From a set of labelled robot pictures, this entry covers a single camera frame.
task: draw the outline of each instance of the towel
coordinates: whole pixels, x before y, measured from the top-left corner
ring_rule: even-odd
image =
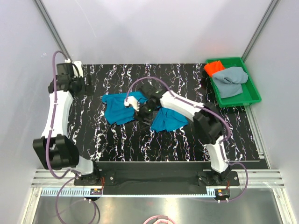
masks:
[[[213,77],[213,74],[215,72],[218,72],[218,71],[221,71],[221,70],[224,70],[224,69],[225,69],[225,67],[222,65],[221,61],[215,61],[215,62],[212,62],[212,63],[208,63],[204,67],[204,70],[207,72],[207,74],[210,77]]]
[[[247,73],[240,67],[230,67],[213,74],[213,81],[221,98],[233,97],[243,93],[241,84],[246,83],[247,80]]]
[[[122,125],[134,120],[133,107],[126,108],[124,105],[126,95],[126,93],[121,93],[102,96],[102,102],[107,103],[107,109],[104,115],[110,124],[116,123],[117,125]],[[131,92],[129,96],[134,96],[140,103],[147,101],[147,98],[139,91]],[[163,130],[170,132],[187,124],[188,121],[182,114],[171,109],[160,108],[151,129],[156,132]]]

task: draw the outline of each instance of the gray towel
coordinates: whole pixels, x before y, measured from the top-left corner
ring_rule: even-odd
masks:
[[[247,80],[247,73],[240,67],[230,67],[213,74],[213,81],[221,98],[233,97],[243,93],[241,84]]]

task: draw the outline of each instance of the marble tabletop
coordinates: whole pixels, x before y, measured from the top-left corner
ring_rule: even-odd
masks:
[[[138,78],[155,76],[172,90],[197,102],[214,102],[214,91],[204,64],[91,64],[84,65],[94,85],[93,96],[75,97],[69,115],[69,138],[80,154],[95,161],[206,161],[206,147],[197,139],[191,122],[176,131],[156,133],[133,121],[117,126],[105,119],[104,94],[125,93]],[[155,80],[145,80],[159,87]],[[225,142],[230,160],[259,160],[244,107],[221,108],[232,138]]]

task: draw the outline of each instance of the white panel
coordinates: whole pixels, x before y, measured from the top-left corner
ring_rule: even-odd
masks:
[[[241,56],[270,0],[43,0],[74,60],[203,63]]]
[[[261,94],[252,107],[273,168],[299,219],[299,1],[280,1],[246,61]]]
[[[57,46],[33,1],[0,0],[0,5],[0,217],[1,223],[16,224],[40,166],[32,141],[47,121]]]

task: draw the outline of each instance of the green basket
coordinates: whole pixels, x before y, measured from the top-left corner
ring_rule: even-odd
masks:
[[[217,86],[215,85],[213,79],[211,79],[211,83],[213,86],[213,89],[215,91],[215,95],[219,104],[219,107],[232,107],[232,106],[249,106],[252,104],[255,104],[257,102],[260,102],[261,96],[258,93],[256,86],[254,85],[252,78],[247,71],[245,64],[243,60],[240,57],[227,57],[227,58],[213,58],[213,59],[207,59],[206,63],[211,63],[214,61],[221,61],[223,66],[225,68],[230,68],[230,67],[242,67],[243,70],[248,74],[248,81],[242,85],[243,93],[233,96],[233,97],[228,97],[228,98],[221,98],[219,90]]]

